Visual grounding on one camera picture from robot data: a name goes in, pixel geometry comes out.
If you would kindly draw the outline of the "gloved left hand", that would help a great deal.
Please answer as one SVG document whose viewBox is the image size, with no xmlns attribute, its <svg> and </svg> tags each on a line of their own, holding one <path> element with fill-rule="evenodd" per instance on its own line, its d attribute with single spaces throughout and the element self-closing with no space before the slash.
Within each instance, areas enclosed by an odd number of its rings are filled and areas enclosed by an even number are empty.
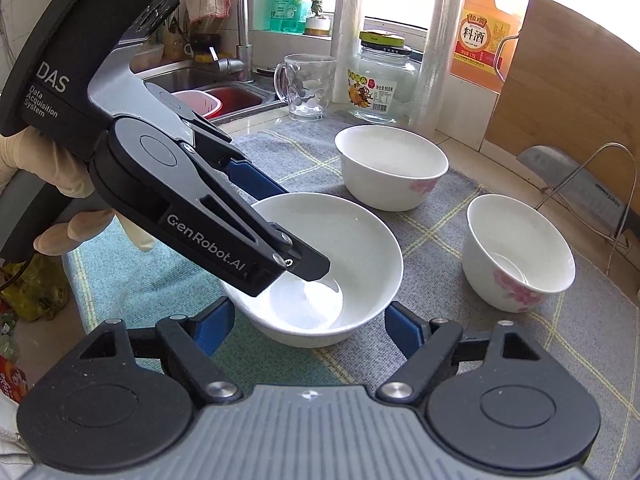
<svg viewBox="0 0 640 480">
<path fill-rule="evenodd" d="M 75 210 L 63 222 L 71 200 L 94 192 L 86 165 L 37 129 L 27 127 L 1 138 L 1 255 L 19 262 L 28 246 L 45 256 L 71 252 L 118 219 L 130 242 L 142 252 L 154 237 L 113 208 Z"/>
</svg>

